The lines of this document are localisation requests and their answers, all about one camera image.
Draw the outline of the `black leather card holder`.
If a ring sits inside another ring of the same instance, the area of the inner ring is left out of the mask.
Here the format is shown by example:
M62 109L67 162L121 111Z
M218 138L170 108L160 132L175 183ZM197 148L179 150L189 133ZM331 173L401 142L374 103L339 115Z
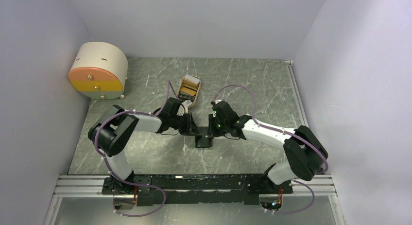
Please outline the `black leather card holder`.
M213 136L208 127L199 127L199 135L195 136L195 147L196 148L210 148L212 147Z

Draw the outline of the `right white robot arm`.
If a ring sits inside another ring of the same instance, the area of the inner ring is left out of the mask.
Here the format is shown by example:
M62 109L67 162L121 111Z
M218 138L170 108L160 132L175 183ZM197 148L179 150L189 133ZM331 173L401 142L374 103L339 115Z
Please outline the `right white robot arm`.
M297 178L311 181L320 173L328 153L307 126L282 128L254 120L247 114L239 116L226 101L211 104L209 127L213 137L230 134L284 150L286 159L271 165L263 174L262 187L266 192L273 193L282 183Z

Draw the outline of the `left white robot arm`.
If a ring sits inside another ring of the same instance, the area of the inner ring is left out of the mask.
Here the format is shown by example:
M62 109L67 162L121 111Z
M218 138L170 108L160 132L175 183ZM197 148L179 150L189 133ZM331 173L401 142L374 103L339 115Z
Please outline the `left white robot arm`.
M183 136L200 136L192 114L176 98L168 98L153 113L125 110L113 105L89 129L88 138L108 165L115 188L123 194L134 189L134 172L124 148L134 132L162 134L170 128Z

